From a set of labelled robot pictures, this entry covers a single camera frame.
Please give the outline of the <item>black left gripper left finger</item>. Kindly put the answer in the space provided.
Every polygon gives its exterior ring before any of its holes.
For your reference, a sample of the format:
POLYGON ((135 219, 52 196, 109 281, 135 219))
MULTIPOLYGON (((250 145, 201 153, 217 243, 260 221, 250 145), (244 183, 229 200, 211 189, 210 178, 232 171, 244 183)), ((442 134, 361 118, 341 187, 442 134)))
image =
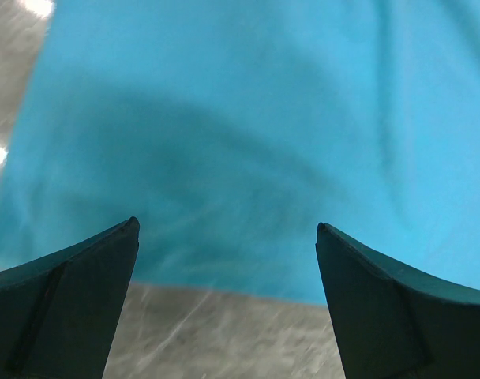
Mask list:
POLYGON ((131 217, 0 271, 0 378, 101 378, 139 249, 131 217))

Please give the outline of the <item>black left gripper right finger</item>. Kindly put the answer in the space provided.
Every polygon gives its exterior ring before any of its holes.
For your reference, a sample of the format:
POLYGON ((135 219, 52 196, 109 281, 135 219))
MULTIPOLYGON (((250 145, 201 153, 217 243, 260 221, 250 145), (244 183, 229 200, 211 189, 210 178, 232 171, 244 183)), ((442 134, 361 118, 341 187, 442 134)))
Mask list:
POLYGON ((480 290, 327 223, 317 227, 316 253, 347 378, 480 378, 480 290))

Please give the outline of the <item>turquoise t shirt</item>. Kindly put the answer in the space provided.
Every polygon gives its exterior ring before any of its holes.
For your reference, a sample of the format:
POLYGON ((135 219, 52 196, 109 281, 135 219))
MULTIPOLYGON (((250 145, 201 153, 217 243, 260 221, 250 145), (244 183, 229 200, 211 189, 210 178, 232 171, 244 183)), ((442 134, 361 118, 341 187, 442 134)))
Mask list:
POLYGON ((141 225, 136 280, 321 304, 317 225, 480 289, 480 1, 59 1, 0 268, 141 225))

